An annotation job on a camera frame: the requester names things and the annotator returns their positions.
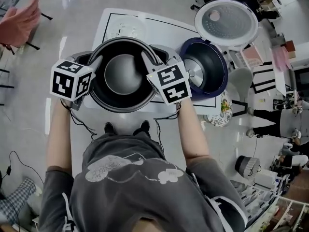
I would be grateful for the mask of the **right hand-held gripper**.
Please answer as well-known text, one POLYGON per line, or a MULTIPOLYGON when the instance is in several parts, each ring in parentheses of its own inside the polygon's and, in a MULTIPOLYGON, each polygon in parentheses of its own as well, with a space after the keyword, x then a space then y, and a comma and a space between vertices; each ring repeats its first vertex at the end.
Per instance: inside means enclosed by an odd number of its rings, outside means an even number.
POLYGON ((159 63, 155 63, 145 51, 141 52, 141 57, 148 71, 147 80, 164 103, 171 105, 192 97, 189 73, 178 53, 163 45, 151 44, 150 47, 159 63))

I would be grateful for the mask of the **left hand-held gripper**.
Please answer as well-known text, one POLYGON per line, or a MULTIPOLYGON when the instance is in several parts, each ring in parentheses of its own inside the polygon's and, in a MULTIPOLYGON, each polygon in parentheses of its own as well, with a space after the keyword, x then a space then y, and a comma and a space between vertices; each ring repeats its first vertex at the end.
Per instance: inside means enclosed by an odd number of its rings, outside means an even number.
POLYGON ((59 59, 51 68, 50 93, 70 101, 71 108, 76 111, 88 95, 91 81, 103 60, 100 55, 89 64, 91 54, 85 51, 59 59))

